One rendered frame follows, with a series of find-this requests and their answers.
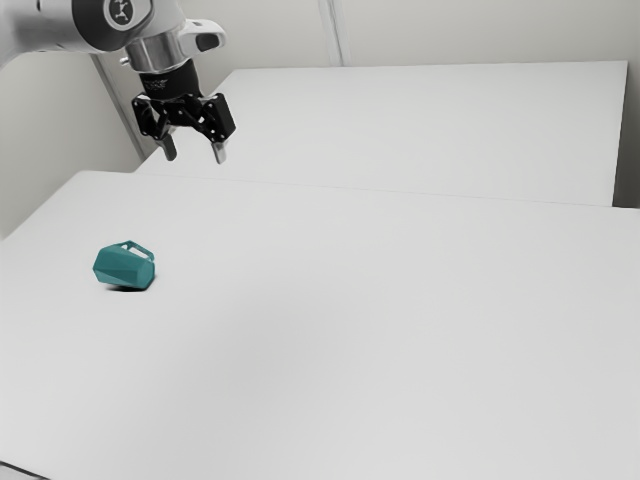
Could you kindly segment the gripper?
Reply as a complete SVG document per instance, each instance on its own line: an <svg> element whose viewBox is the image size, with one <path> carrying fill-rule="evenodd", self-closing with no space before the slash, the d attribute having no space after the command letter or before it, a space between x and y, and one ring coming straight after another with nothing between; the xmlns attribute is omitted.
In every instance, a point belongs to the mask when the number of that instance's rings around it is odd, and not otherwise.
<svg viewBox="0 0 640 480"><path fill-rule="evenodd" d="M203 97L192 60L163 73L140 73L139 78L144 92L131 101L138 129L143 136L155 141L168 161L177 157L170 133L171 122L203 135L211 145L216 162L226 161L225 144L236 131L234 118L224 94ZM171 122L163 101L172 101Z"/></svg>

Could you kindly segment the teal faceted mug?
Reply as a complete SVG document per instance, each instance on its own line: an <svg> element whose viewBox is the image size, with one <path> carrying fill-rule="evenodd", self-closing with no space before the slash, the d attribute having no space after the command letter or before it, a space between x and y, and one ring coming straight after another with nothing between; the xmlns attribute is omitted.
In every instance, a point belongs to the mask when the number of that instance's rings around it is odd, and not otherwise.
<svg viewBox="0 0 640 480"><path fill-rule="evenodd" d="M101 283L146 290L155 279L155 267L151 251L127 240L101 248L92 270Z"/></svg>

